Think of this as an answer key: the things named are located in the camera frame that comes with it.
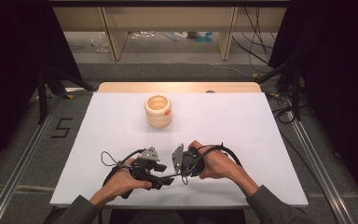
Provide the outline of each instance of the hand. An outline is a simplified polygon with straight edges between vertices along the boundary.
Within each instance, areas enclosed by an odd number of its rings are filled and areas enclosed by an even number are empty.
[[[135,159],[131,158],[128,159],[126,163],[132,164],[134,161]],[[121,168],[89,201],[102,208],[108,202],[113,201],[117,196],[124,195],[132,189],[150,189],[151,187],[152,183],[136,180],[132,178],[128,168]]]
[[[202,147],[202,144],[197,140],[194,140],[188,146],[188,148],[191,147],[199,149],[200,154],[210,148]],[[199,175],[201,179],[207,177],[214,179],[228,178],[234,181],[246,196],[250,196],[258,190],[258,185],[246,171],[220,150],[212,150],[203,159],[205,161],[205,168]]]
[[[211,147],[202,147],[202,144],[197,140],[194,140],[189,146],[189,148],[194,147],[199,149],[199,154],[204,153]],[[220,178],[229,178],[232,179],[233,174],[237,170],[242,170],[242,168],[235,163],[232,159],[226,156],[220,150],[212,150],[203,157],[205,161],[205,169],[200,173],[200,178],[204,179],[207,177],[213,179]]]

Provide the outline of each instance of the metal rail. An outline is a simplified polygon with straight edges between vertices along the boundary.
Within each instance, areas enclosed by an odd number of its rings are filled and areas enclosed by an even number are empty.
[[[302,147],[304,148],[308,159],[310,160],[311,167],[315,176],[318,178],[323,191],[327,197],[328,202],[331,204],[333,211],[336,215],[337,222],[340,224],[351,224],[354,223],[351,215],[348,211],[347,205],[342,200],[341,195],[339,194],[336,186],[334,185],[330,175],[327,173],[327,170],[324,168],[318,153],[316,152],[315,147],[313,146],[310,138],[307,135],[307,132],[304,129],[301,121],[294,119],[294,129],[298,136],[298,139],[301,142]]]
[[[43,137],[43,134],[45,133],[45,130],[49,125],[51,115],[53,114],[57,104],[61,101],[61,98],[62,98],[61,95],[55,95],[53,97],[46,118],[41,124],[37,125],[36,130],[34,131],[34,134],[30,142],[28,143],[26,149],[22,153],[21,158],[17,163],[15,169],[13,170],[10,178],[6,182],[5,186],[3,187],[0,193],[0,220],[3,214],[5,213],[5,210],[7,209],[7,206],[10,203],[10,200],[14,192],[16,191],[16,187],[19,185],[21,178],[25,173],[26,168],[28,167],[28,164],[30,163],[34,153],[36,152],[37,147],[39,146],[39,143]]]

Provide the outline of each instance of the gray sleeve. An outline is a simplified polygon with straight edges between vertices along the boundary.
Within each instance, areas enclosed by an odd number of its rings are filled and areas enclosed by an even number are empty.
[[[45,220],[45,224],[89,224],[92,223],[95,217],[100,212],[100,208],[90,203],[83,196],[79,195],[69,208],[67,208],[62,214],[55,215],[50,213]]]
[[[246,199],[263,224],[269,223],[316,223],[302,211],[281,202],[265,186]]]

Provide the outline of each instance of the white tabletop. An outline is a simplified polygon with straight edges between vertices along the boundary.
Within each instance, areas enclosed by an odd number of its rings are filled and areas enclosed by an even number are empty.
[[[163,94],[172,101],[172,123],[163,129],[149,126],[145,100]],[[171,154],[193,140],[224,143],[259,185],[283,202],[305,206],[308,201],[287,154],[266,96],[247,93],[94,93],[51,204],[69,205],[79,195],[89,199],[101,188],[111,167],[101,162],[108,151],[117,161],[136,149],[155,147],[173,175]],[[240,189],[227,179],[177,176],[170,186],[136,189],[129,199],[117,197],[108,205],[121,208],[238,208],[248,205]]]

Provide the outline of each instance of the person's left hand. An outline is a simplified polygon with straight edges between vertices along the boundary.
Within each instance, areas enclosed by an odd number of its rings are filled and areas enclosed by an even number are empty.
[[[132,164],[135,159],[130,158],[127,164]],[[132,189],[150,189],[152,183],[132,178],[128,168],[119,169],[89,200],[91,203],[103,207],[113,201],[117,196],[124,195]]]

